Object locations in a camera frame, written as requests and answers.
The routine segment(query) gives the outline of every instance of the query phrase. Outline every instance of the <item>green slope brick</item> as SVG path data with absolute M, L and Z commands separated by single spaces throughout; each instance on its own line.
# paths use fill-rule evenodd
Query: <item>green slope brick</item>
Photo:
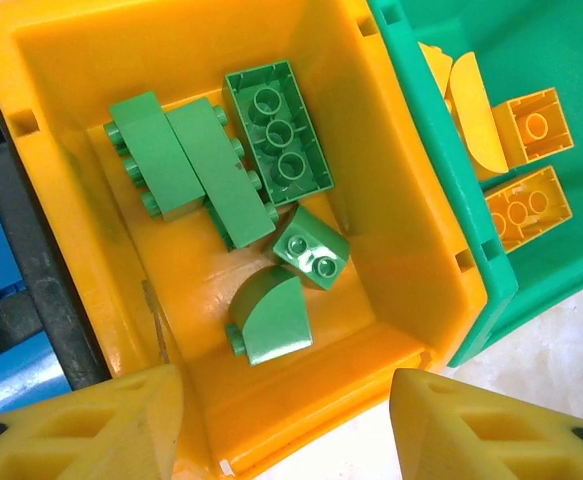
M 205 193 L 153 92 L 113 105 L 104 126 L 152 217 L 175 218 L 202 205 Z
M 167 119 L 207 193 L 223 238 L 243 248 L 273 232 L 278 214 L 260 200 L 262 183 L 242 165 L 244 149 L 226 135 L 222 109 L 202 98 L 167 113 Z

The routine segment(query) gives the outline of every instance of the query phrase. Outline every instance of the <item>green toy brick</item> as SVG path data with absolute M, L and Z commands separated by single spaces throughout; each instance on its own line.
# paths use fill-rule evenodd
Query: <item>green toy brick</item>
M 205 193 L 153 92 L 113 105 L 104 129 L 152 217 L 174 220 L 202 205 Z
M 320 288 L 329 290 L 349 261 L 349 242 L 298 206 L 274 243 L 273 252 Z
M 227 75 L 223 94 L 275 206 L 333 187 L 289 62 Z
M 227 250 L 234 250 L 235 245 L 233 244 L 233 240 L 231 240 L 231 237 L 229 236 L 227 229 L 224 228 L 224 224 L 222 223 L 222 220 L 218 216 L 218 212 L 216 212 L 215 208 L 213 208 L 213 205 L 208 199 L 205 200 L 204 207 L 207 209 L 207 212 L 209 212 L 209 216 L 211 217 L 211 220 L 213 221 L 216 230 L 220 234 L 220 238 L 222 238 L 222 241 L 226 245 Z
M 222 109 L 202 98 L 167 113 L 167 120 L 213 206 L 214 222 L 224 227 L 221 235 L 243 248 L 273 232 L 278 214 L 260 200 L 260 179 L 242 165 L 244 149 L 226 135 Z
M 251 365 L 313 344 L 300 278 L 275 265 L 253 274 L 235 294 L 226 333 L 235 355 Z

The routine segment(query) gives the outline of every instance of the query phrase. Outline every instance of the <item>green storage bin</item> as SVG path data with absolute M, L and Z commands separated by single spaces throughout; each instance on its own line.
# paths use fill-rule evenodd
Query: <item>green storage bin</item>
M 457 366 L 583 288 L 583 2 L 369 0 L 369 4 L 489 294 L 487 308 L 450 362 Z M 555 87 L 575 148 L 479 185 L 417 41 L 438 46 L 454 59 L 474 51 L 494 106 Z M 480 255 L 476 240 L 495 231 L 477 192 L 549 164 L 557 171 L 574 218 L 508 255 L 519 290 L 500 312 L 496 304 L 506 304 L 513 281 L 507 262 L 498 263 L 499 257 L 485 262 Z

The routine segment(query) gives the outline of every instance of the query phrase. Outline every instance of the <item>orange storage bin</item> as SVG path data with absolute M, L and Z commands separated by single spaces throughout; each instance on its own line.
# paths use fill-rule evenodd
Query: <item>orange storage bin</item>
M 227 253 L 204 209 L 152 220 L 102 125 L 147 90 L 222 104 L 226 73 L 283 59 L 336 184 L 302 204 L 351 261 L 305 289 L 314 345 L 250 367 L 227 309 L 274 260 Z M 0 109 L 112 374 L 180 367 L 174 478 L 263 471 L 385 399 L 397 367 L 445 365 L 485 305 L 364 0 L 2 1 Z

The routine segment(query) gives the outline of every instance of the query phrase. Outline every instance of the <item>white floor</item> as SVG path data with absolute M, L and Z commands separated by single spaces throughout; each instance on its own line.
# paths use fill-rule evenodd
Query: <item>white floor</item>
M 583 291 L 446 374 L 583 418 Z M 258 480 L 400 479 L 383 403 L 307 445 Z

